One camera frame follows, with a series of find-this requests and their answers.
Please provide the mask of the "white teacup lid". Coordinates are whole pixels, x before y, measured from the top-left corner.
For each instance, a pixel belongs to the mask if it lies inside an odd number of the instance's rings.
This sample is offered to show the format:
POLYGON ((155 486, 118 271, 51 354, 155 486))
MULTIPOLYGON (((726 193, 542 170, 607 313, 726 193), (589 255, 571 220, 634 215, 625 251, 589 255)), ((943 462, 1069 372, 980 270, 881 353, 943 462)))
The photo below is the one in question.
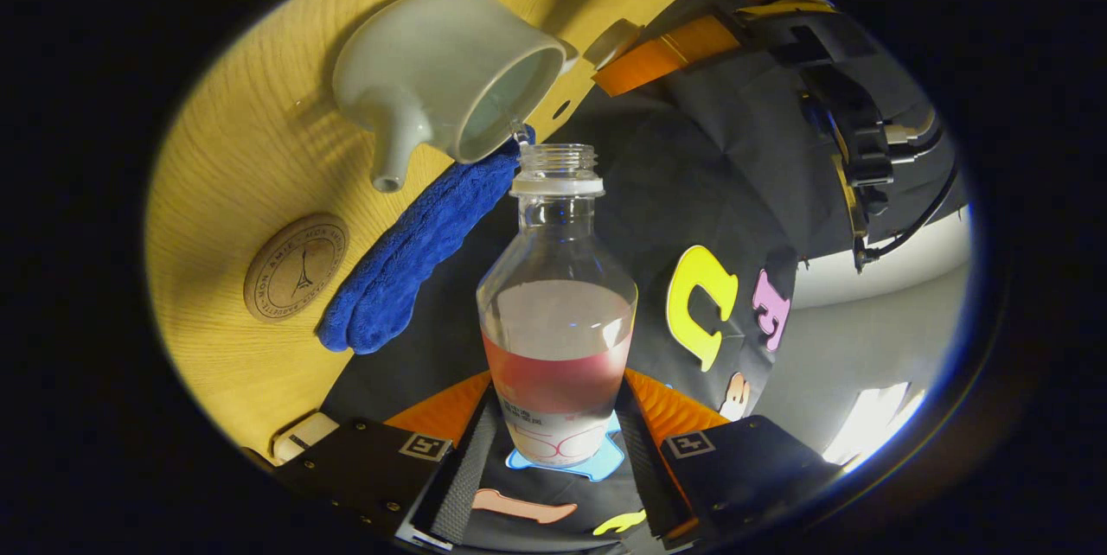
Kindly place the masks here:
POLYGON ((600 70, 606 64, 610 64, 617 58, 625 54, 631 47, 634 47, 642 34, 643 27, 625 18, 615 20, 593 40, 589 47, 584 48, 581 58, 592 64, 593 69, 600 70))

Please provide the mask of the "round cork coaster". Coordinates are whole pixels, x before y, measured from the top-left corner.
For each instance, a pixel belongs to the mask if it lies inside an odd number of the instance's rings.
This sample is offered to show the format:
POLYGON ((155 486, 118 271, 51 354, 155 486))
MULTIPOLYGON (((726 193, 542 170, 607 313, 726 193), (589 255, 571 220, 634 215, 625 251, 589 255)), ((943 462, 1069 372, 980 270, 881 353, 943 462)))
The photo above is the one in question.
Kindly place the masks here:
POLYGON ((246 268, 246 311, 263 323, 302 312, 335 279, 348 241, 346 223, 337 214, 309 214, 284 225, 246 268))

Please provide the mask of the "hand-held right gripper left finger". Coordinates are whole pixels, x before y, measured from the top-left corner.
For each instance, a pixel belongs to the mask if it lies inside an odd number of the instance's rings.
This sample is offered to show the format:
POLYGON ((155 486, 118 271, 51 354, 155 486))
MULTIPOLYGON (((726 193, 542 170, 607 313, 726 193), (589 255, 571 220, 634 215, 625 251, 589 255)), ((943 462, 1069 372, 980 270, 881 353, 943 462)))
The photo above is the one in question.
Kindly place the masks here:
POLYGON ((286 489, 410 552, 461 547, 497 433, 490 376, 451 386, 385 422, 351 418, 275 467, 286 489))

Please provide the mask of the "clear water bottle pink label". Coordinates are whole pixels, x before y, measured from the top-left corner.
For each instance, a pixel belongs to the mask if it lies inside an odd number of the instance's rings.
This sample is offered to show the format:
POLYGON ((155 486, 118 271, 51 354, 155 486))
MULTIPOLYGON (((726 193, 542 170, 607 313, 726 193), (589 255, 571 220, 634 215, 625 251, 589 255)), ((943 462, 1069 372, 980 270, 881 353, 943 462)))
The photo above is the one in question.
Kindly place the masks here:
POLYGON ((518 232, 476 291, 501 417, 539 467, 578 467, 604 444, 637 319, 637 284, 598 240, 596 166, 586 144, 523 145, 518 232))

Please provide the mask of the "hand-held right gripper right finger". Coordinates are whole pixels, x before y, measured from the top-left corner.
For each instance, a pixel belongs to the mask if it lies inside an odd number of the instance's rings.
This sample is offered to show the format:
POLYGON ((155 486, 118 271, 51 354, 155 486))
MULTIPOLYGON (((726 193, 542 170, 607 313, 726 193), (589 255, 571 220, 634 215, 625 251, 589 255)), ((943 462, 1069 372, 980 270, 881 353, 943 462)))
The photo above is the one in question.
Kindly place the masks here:
POLYGON ((649 534, 668 549, 751 538, 823 499, 844 473, 769 418, 730 421, 632 370, 619 424, 649 534))

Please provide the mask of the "white ceramic teacup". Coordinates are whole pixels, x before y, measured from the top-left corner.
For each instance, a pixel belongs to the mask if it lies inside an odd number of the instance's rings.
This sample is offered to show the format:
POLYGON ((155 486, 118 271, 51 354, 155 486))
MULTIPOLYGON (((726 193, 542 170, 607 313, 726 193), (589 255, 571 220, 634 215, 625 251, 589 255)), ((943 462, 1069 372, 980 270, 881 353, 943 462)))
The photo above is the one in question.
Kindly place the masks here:
POLYGON ((498 0, 395 0, 337 56, 337 109, 371 133, 371 182, 403 188, 420 145, 468 164, 523 129, 579 52, 498 0))

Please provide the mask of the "blue towel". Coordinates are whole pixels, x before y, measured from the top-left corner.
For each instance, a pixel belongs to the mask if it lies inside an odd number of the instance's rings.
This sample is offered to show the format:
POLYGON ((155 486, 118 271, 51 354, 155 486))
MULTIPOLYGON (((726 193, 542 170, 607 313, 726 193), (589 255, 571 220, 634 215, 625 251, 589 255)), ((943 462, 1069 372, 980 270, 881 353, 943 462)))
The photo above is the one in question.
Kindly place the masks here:
POLYGON ((315 327, 320 343, 332 353, 372 354, 402 335, 420 287, 507 194, 523 146, 536 141, 525 124, 490 156, 443 169, 337 288, 315 327))

